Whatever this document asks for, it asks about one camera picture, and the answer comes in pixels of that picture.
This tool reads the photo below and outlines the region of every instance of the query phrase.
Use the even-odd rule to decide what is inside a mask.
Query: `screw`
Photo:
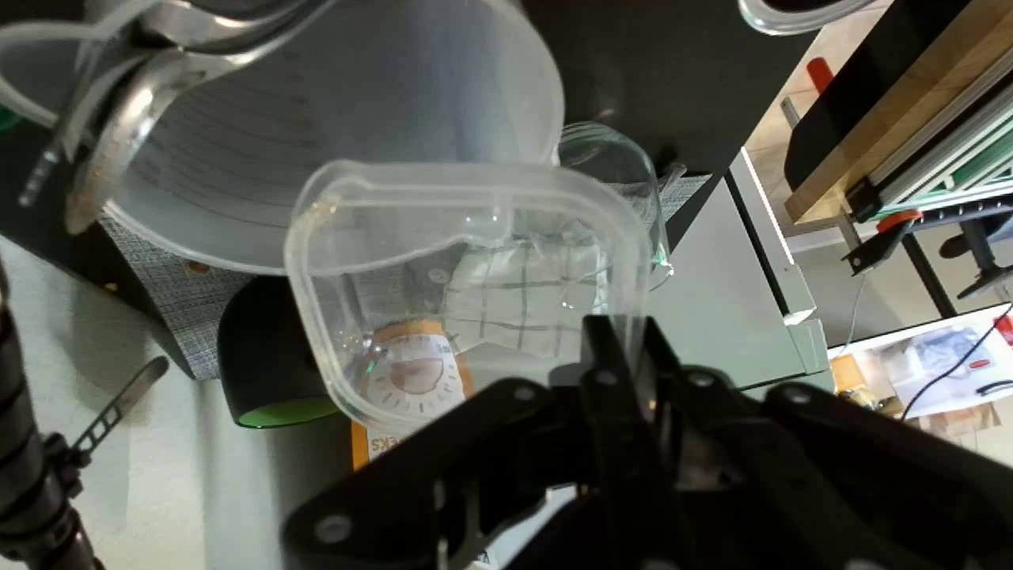
[[[711,380],[711,377],[702,377],[702,372],[689,372],[689,384],[694,384],[694,385],[716,385],[716,380]]]
[[[801,385],[784,385],[784,399],[789,403],[798,403],[798,404],[809,404],[814,394]]]
[[[531,388],[531,385],[520,385],[520,388],[512,388],[512,399],[520,399],[520,403],[531,403],[537,392]]]
[[[316,540],[324,540],[324,544],[343,544],[350,536],[351,536],[350,516],[324,516],[316,523]]]
[[[435,484],[435,506],[437,506],[437,513],[446,506],[446,487],[443,487],[443,482]]]

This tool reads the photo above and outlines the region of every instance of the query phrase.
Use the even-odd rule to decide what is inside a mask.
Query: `black cable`
[[[1013,308],[1007,308],[1007,310],[979,335],[979,343],[975,343],[952,367],[946,367],[943,372],[936,372],[934,380],[929,380],[929,384],[913,394],[913,403],[905,404],[905,411],[900,411],[900,421],[908,421],[915,403],[918,403],[929,388],[934,388],[934,385],[943,384],[951,372],[956,372],[956,367],[963,367],[966,360],[973,360],[973,354],[975,354],[975,352],[987,343],[987,335],[1011,315],[1011,310],[1013,310]]]
[[[984,399],[987,392],[994,392],[994,388],[1011,388],[1013,385],[1013,380],[994,380],[994,384],[987,384],[987,385],[979,385],[975,392]]]

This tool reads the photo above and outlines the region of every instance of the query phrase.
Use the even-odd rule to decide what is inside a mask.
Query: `clear plastic container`
[[[69,70],[61,58],[73,63],[77,41],[54,44],[66,26],[44,29],[54,32],[0,26],[0,104],[42,107],[54,124],[66,85],[54,89],[50,70]],[[562,132],[565,81],[520,7],[335,0],[267,60],[188,89],[129,161],[109,215],[185,258],[283,276],[290,205],[321,163],[551,163]]]
[[[740,16],[762,34],[811,34],[874,0],[739,0]]]
[[[499,377],[580,360],[582,315],[641,348],[649,240],[604,182],[537,163],[316,171],[286,269],[334,399],[420,428]]]
[[[669,182],[675,182],[675,177],[660,179],[643,146],[609,124],[566,124],[562,163],[615,186],[643,218],[643,227],[657,246],[652,263],[671,269],[663,194]]]

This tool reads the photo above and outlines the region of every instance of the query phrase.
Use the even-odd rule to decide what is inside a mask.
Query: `green object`
[[[239,418],[239,424],[250,431],[271,431],[271,428],[321,421],[335,411],[339,407],[329,399],[294,399],[294,403],[250,407],[248,415]]]
[[[952,171],[952,179],[959,186],[973,186],[1004,167],[1013,155],[1013,124],[1007,124],[1007,132],[997,136],[987,147],[982,147],[975,158],[969,158],[963,167]]]
[[[0,132],[13,128],[15,124],[22,124],[22,117],[15,117],[13,110],[0,107]]]

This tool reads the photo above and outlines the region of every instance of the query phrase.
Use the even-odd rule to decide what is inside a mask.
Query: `metal rod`
[[[758,230],[758,223],[753,223],[753,218],[752,218],[747,202],[740,198],[739,179],[734,179],[732,174],[724,174],[724,186],[729,186],[729,194],[732,194],[734,211],[739,211],[739,218],[740,218],[740,223],[743,223],[743,230],[747,230],[747,237],[752,237],[752,242],[753,242],[753,253],[758,253],[758,258],[759,258],[759,269],[762,269],[762,277],[766,277],[766,284],[768,284],[768,295],[774,295],[774,300],[779,305],[781,315],[789,315],[789,314],[793,314],[789,297],[784,297],[784,290],[781,290],[781,282],[779,282],[775,269],[768,267],[768,255],[766,255],[766,250],[762,250],[759,230]]]
[[[951,300],[940,276],[930,269],[930,263],[929,263],[918,237],[915,237],[915,233],[905,233],[901,242],[905,242],[905,253],[908,253],[908,258],[913,258],[913,267],[915,267],[915,271],[918,271],[918,277],[921,277],[930,305],[936,308],[936,314],[940,314],[943,319],[956,315],[956,308],[952,308],[952,300]]]
[[[959,227],[963,227],[963,237],[969,240],[969,250],[973,250],[979,269],[982,269],[982,271],[997,269],[997,267],[994,267],[994,253],[992,253],[992,246],[987,246],[984,221],[963,221]]]

